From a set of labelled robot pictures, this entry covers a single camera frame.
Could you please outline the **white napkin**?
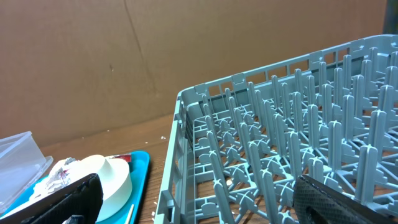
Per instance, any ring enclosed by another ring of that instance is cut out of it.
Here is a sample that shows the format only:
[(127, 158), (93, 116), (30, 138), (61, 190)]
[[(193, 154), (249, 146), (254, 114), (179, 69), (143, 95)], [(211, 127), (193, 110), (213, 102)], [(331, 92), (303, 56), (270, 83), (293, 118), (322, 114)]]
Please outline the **white napkin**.
[(46, 197), (76, 181), (77, 177), (74, 172), (78, 163), (79, 160), (72, 157), (58, 161), (48, 176), (34, 186), (34, 193), (29, 197), (29, 200)]

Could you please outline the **red snack wrapper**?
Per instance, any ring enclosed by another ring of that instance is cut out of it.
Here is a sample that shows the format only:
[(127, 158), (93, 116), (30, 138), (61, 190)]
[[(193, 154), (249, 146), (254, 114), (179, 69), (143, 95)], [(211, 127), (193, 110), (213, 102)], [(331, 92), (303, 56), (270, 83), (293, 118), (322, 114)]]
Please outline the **red snack wrapper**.
[(118, 154), (118, 155), (112, 155), (112, 156), (107, 156), (107, 159), (123, 159), (126, 162), (131, 162), (131, 154)]

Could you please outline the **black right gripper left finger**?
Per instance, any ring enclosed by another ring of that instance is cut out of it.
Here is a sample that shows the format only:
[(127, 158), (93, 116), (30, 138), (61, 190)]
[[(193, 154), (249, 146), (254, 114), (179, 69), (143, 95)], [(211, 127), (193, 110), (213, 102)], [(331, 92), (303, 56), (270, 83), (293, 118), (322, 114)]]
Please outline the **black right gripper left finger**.
[(1, 223), (95, 223), (103, 204), (96, 173), (88, 174), (39, 201), (1, 218)]

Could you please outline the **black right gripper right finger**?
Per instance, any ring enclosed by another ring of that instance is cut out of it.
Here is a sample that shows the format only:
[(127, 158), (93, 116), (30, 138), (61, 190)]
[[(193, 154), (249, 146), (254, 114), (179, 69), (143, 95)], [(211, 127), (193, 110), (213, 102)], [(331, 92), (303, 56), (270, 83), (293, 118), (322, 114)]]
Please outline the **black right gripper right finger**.
[(296, 179), (293, 208), (300, 224), (396, 224), (307, 175)]

